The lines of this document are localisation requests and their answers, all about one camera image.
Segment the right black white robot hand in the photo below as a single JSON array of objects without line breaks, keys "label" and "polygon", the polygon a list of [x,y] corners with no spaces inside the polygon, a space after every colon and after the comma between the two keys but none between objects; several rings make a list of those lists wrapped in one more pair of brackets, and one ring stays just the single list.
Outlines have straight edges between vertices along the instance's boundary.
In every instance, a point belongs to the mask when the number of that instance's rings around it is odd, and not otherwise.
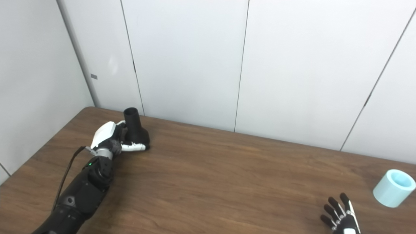
[{"label": "right black white robot hand", "polygon": [[321,215],[321,221],[333,234],[361,234],[352,201],[345,193],[341,193],[339,198],[343,206],[334,197],[328,198],[328,203],[324,205],[327,215]]}]

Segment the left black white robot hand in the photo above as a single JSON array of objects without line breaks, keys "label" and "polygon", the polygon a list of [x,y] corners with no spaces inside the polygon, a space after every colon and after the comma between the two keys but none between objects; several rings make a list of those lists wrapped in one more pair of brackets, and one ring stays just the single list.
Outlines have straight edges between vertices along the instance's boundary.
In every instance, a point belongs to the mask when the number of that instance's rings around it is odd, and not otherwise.
[{"label": "left black white robot hand", "polygon": [[149,144],[134,143],[123,140],[123,132],[126,129],[126,121],[119,123],[107,122],[103,124],[96,132],[92,144],[87,149],[94,157],[102,156],[112,159],[113,156],[122,152],[137,152],[150,150]]}]

